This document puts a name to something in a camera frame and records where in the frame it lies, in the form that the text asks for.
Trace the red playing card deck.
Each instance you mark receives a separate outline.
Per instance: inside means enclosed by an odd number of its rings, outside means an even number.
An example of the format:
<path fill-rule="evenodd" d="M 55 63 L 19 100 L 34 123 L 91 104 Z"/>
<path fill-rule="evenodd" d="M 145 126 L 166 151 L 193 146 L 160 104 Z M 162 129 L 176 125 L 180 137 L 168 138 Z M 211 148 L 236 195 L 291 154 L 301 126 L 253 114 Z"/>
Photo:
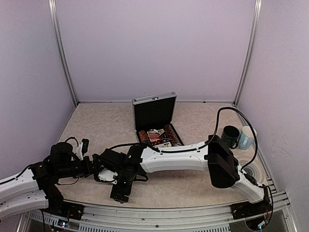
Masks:
<path fill-rule="evenodd" d="M 161 135 L 163 135 L 165 131 L 163 129 L 161 130 L 149 130 L 147 131 L 147 135 L 150 142 L 163 142 L 164 140 L 161 138 Z"/>

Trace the aluminium poker chip case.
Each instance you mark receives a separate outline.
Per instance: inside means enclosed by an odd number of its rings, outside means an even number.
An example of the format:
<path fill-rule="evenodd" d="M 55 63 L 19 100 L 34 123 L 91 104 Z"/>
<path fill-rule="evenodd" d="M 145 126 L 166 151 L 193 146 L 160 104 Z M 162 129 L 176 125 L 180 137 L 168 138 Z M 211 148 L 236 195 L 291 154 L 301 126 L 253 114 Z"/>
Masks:
<path fill-rule="evenodd" d="M 165 131 L 165 126 L 170 124 L 183 145 L 172 124 L 176 99 L 177 95 L 174 91 L 132 99 L 135 133 L 139 142 L 139 131 L 144 130 L 146 133 L 153 129 Z M 161 138 L 164 140 L 163 142 L 150 142 L 150 145 L 157 147 L 173 146 L 166 132 L 161 135 Z"/>

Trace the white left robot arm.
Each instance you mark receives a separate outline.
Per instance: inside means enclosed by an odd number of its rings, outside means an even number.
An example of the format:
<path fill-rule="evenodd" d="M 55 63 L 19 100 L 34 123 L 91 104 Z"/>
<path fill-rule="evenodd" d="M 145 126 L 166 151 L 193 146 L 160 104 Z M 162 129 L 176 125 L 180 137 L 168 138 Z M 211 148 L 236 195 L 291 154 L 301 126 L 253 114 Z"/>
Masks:
<path fill-rule="evenodd" d="M 73 151 L 67 142 L 51 147 L 43 161 L 28 165 L 15 176 L 0 182 L 0 217 L 7 218 L 35 209 L 46 209 L 57 215 L 66 214 L 67 203 L 57 188 L 63 178 L 82 178 L 95 173 L 92 161 L 85 153 L 89 140 L 82 139 Z"/>

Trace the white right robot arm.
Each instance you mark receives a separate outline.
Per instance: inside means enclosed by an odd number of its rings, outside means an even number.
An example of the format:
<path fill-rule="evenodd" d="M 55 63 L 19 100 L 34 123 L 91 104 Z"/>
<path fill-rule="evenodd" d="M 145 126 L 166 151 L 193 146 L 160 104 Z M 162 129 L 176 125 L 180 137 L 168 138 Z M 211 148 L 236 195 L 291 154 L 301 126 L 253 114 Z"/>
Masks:
<path fill-rule="evenodd" d="M 256 215 L 266 206 L 268 189 L 259 184 L 234 157 L 233 152 L 217 135 L 192 145 L 153 147 L 147 143 L 130 144 L 127 154 L 113 148 L 100 155 L 98 180 L 112 183 L 111 198 L 126 203 L 131 194 L 132 183 L 147 181 L 147 174 L 161 171 L 206 171 L 211 184 L 218 189 L 231 188 L 246 198 L 247 211 Z"/>

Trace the dark red chip row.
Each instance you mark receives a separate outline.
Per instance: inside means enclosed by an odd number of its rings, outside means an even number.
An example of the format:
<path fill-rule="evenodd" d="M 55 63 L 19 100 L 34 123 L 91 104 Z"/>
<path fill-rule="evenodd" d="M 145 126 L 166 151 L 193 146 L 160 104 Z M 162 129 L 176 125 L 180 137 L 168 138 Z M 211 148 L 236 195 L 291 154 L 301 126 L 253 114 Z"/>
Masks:
<path fill-rule="evenodd" d="M 165 126 L 165 132 L 166 132 L 168 138 L 171 140 L 171 143 L 172 143 L 173 146 L 181 146 L 182 145 L 170 124 Z"/>

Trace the dark green mug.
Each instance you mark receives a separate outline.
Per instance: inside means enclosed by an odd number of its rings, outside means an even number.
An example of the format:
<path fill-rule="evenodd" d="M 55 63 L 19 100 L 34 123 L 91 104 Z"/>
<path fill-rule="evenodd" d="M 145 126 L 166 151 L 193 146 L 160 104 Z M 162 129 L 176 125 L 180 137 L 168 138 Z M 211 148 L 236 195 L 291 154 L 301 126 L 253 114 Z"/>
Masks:
<path fill-rule="evenodd" d="M 238 147 L 239 130 L 231 125 L 224 127 L 221 139 L 230 148 L 236 149 Z"/>

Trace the light blue mug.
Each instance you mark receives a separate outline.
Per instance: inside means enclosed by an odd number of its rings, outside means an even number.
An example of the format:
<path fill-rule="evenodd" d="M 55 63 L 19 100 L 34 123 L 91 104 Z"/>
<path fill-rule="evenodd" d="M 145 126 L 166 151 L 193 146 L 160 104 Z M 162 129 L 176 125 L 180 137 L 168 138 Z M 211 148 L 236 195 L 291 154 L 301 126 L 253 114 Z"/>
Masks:
<path fill-rule="evenodd" d="M 249 126 L 244 126 L 241 129 L 240 136 L 238 138 L 238 148 L 241 150 L 248 149 L 254 141 L 254 135 Z"/>

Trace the grey striped plate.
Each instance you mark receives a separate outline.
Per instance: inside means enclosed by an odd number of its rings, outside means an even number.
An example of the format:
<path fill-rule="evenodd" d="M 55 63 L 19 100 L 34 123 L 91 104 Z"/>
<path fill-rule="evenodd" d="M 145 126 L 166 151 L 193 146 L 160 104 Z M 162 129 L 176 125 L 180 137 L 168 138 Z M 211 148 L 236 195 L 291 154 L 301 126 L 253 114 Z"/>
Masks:
<path fill-rule="evenodd" d="M 237 159 L 239 161 L 239 164 L 244 167 L 244 165 L 247 164 L 252 158 L 249 156 L 240 156 Z M 262 164 L 257 159 L 255 159 L 248 166 L 244 167 L 243 170 L 252 177 L 254 177 L 260 185 L 267 184 L 265 170 Z"/>

